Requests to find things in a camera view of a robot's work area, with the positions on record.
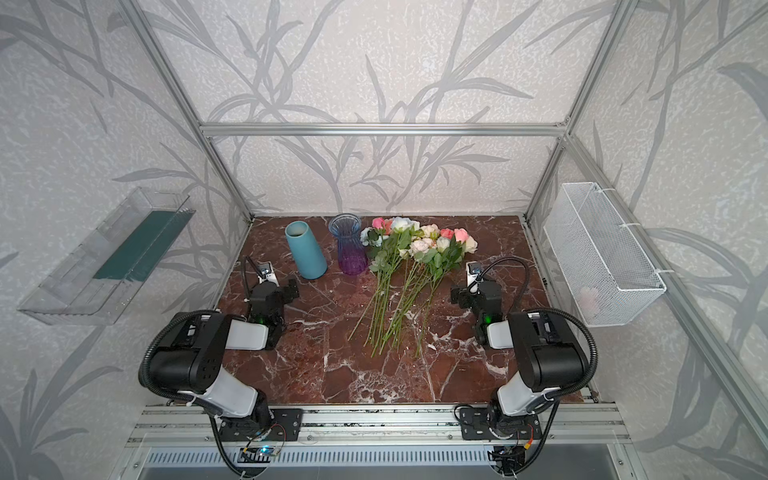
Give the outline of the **cream peach flower stem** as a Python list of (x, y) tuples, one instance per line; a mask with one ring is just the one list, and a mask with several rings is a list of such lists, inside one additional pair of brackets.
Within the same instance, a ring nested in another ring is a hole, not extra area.
[(444, 261), (438, 248), (438, 235), (436, 225), (418, 228), (415, 222), (401, 232), (398, 254), (406, 262), (406, 273), (388, 331), (388, 337), (395, 348), (399, 348), (402, 343), (404, 320), (417, 297), (427, 286), (434, 289), (445, 273)]

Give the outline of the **pink rose stem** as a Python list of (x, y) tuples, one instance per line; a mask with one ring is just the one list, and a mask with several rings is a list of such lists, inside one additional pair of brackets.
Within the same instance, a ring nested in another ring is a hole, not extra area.
[(361, 322), (369, 310), (371, 311), (371, 324), (366, 342), (373, 347), (383, 347), (388, 340), (385, 335), (386, 314), (390, 301), (391, 279), (400, 265), (398, 245), (400, 233), (394, 231), (395, 218), (376, 217), (371, 225), (362, 229), (358, 237), (358, 243), (365, 254), (367, 267), (376, 277), (376, 288), (369, 304), (365, 307), (359, 322)]

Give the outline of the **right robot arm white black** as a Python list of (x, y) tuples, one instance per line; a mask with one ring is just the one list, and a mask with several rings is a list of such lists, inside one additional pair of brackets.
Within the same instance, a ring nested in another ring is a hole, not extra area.
[(501, 287), (494, 281), (454, 287), (450, 301), (476, 319), (480, 346), (512, 350), (517, 372), (499, 387), (487, 406), (454, 409), (465, 440), (526, 440), (544, 436), (539, 415), (588, 384), (598, 352), (589, 330), (576, 317), (554, 308), (504, 313)]

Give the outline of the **white rose stem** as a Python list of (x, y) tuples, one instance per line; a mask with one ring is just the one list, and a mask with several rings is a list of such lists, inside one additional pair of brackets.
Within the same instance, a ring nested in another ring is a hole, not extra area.
[(373, 348), (373, 355), (381, 353), (386, 343), (392, 277), (409, 256), (412, 237), (419, 229), (417, 223), (407, 217), (379, 217), (367, 230), (366, 240), (372, 260), (370, 270), (377, 281), (367, 339)]

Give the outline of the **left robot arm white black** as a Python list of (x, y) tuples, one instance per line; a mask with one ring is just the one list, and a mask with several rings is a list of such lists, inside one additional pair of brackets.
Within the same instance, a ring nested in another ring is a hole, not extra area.
[(213, 418), (214, 436), (231, 441), (298, 439), (303, 411), (271, 410), (266, 394), (224, 367), (229, 350), (271, 351), (286, 330), (284, 307), (300, 296), (294, 278), (252, 288), (245, 316), (216, 310), (179, 312), (150, 342), (139, 382), (163, 398), (197, 405)]

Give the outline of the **blue purple glass vase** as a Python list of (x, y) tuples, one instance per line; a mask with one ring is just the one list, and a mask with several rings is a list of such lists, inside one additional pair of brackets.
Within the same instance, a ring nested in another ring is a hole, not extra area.
[(362, 222), (350, 213), (335, 216), (329, 222), (329, 231), (337, 243), (337, 263), (340, 270), (349, 276), (363, 273), (368, 258), (360, 238)]

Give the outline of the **peach carnation stem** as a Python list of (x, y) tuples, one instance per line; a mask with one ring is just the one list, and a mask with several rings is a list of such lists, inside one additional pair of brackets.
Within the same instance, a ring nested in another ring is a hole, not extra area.
[(406, 314), (414, 305), (420, 293), (432, 280), (432, 258), (436, 253), (431, 239), (417, 238), (409, 249), (409, 263), (401, 298), (395, 308), (390, 326), (385, 334), (385, 343), (393, 349), (401, 344), (401, 333)]

